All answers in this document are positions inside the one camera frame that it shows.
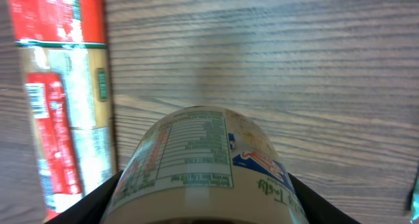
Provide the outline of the teal tissue pack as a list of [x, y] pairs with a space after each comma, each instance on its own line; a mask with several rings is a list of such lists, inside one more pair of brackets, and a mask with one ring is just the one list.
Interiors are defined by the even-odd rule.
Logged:
[[416, 176], [414, 188], [412, 190], [412, 201], [410, 205], [410, 223], [418, 221], [419, 217], [419, 177]]

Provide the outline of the orange spaghetti package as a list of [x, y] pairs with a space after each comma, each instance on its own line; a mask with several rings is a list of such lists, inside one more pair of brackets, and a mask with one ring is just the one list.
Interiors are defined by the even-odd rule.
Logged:
[[103, 0], [8, 0], [53, 219], [116, 172]]

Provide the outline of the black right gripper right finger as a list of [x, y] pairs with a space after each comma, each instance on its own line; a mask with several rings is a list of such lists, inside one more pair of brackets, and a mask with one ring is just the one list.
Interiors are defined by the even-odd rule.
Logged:
[[310, 224], [360, 224], [288, 173]]

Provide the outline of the green lid jar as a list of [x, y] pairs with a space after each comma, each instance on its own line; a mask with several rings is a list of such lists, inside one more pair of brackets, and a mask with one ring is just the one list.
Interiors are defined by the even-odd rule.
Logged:
[[143, 136], [102, 223], [306, 223], [263, 130], [214, 106], [167, 115]]

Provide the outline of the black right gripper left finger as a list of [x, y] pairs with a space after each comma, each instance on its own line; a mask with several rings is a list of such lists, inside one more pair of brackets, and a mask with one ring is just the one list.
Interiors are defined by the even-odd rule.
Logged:
[[105, 183], [93, 190], [65, 212], [46, 224], [98, 224], [122, 175], [117, 172]]

